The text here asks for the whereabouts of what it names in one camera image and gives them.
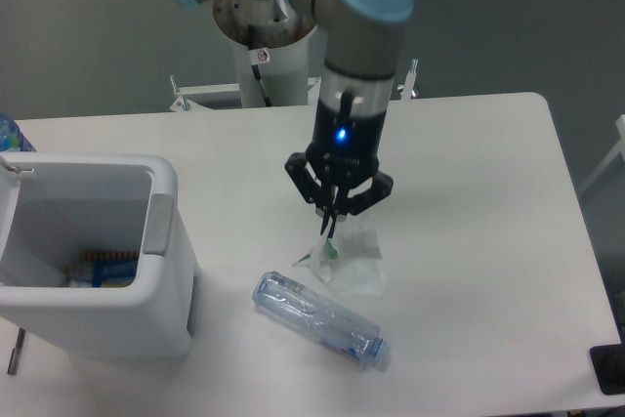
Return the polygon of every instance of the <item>gray floor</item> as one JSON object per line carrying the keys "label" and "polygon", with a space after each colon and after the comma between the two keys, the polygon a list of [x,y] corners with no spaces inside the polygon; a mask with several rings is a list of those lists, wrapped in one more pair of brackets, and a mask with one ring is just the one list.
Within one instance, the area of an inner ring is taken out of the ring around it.
{"label": "gray floor", "polygon": [[[174,0],[0,0],[0,107],[16,118],[164,111],[179,85],[234,81],[210,6]],[[311,74],[321,68],[313,41]],[[417,0],[401,59],[423,97],[534,91],[578,186],[625,113],[625,0]],[[625,177],[585,208],[606,276],[625,289]]]}

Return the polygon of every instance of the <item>plastic bottle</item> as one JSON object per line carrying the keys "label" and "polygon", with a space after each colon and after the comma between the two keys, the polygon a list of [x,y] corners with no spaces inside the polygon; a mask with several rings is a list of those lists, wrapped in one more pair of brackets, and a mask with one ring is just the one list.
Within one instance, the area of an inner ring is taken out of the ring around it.
{"label": "plastic bottle", "polygon": [[364,366],[386,366],[389,346],[380,326],[279,272],[263,274],[252,300]]}
{"label": "plastic bottle", "polygon": [[21,133],[16,121],[2,112],[0,112],[0,151],[35,151]]}

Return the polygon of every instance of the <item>white table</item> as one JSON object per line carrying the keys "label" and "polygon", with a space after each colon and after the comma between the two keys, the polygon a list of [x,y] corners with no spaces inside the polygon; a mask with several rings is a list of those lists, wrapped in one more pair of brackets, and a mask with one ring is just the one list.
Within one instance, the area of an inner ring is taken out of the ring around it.
{"label": "white table", "polygon": [[[203,277],[185,359],[68,356],[28,335],[0,413],[24,415],[501,415],[625,403],[588,350],[618,342],[549,109],[532,94],[390,106],[374,207],[382,299],[337,298],[291,268],[320,219],[283,170],[311,107],[21,122],[40,151],[155,153],[180,179]],[[361,371],[255,310],[278,270],[382,326],[386,372]],[[0,321],[9,359],[17,327]]]}

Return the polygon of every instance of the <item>blue led light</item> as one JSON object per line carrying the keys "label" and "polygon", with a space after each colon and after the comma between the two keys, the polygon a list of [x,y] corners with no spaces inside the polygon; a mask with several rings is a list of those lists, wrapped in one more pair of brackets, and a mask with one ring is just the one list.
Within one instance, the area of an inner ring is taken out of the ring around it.
{"label": "blue led light", "polygon": [[345,130],[345,127],[339,129],[336,133],[336,142],[339,144],[344,142],[348,137],[348,131]]}

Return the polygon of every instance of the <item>crumpled plastic bag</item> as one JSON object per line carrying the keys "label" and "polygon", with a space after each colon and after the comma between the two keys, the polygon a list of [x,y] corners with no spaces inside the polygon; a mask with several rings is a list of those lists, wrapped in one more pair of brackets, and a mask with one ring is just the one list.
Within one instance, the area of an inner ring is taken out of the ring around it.
{"label": "crumpled plastic bag", "polygon": [[308,267],[330,290],[381,296],[387,273],[378,246],[375,219],[364,214],[337,224],[334,236],[322,236],[294,267]]}

